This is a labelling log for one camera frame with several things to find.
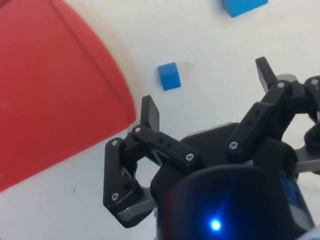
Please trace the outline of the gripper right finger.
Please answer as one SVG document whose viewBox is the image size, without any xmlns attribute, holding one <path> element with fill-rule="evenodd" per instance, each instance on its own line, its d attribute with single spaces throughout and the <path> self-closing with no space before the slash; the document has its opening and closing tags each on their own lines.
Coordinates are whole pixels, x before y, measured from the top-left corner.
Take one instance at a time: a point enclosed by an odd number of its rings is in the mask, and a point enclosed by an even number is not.
<svg viewBox="0 0 320 240">
<path fill-rule="evenodd" d="M 234 162 L 252 157 L 266 138 L 280 141 L 297 114 L 307 114 L 314 126 L 304 135 L 307 151 L 320 153 L 320 78 L 314 76 L 300 83 L 277 79 L 265 57 L 255 60 L 259 80 L 265 90 L 235 128 L 226 142 L 225 152 Z"/>
</svg>

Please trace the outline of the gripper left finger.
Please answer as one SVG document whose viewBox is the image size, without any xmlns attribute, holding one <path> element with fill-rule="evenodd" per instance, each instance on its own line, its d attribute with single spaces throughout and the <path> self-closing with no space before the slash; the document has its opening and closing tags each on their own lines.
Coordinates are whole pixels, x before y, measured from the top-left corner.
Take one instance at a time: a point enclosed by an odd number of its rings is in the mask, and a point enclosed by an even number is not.
<svg viewBox="0 0 320 240">
<path fill-rule="evenodd" d="M 141 100 L 140 123 L 124 139 L 105 145 L 103 205 L 125 228 L 138 225 L 159 205 L 151 187 L 136 179 L 143 158 L 182 176 L 204 167 L 197 150 L 160 131 L 160 113 L 150 95 Z"/>
</svg>

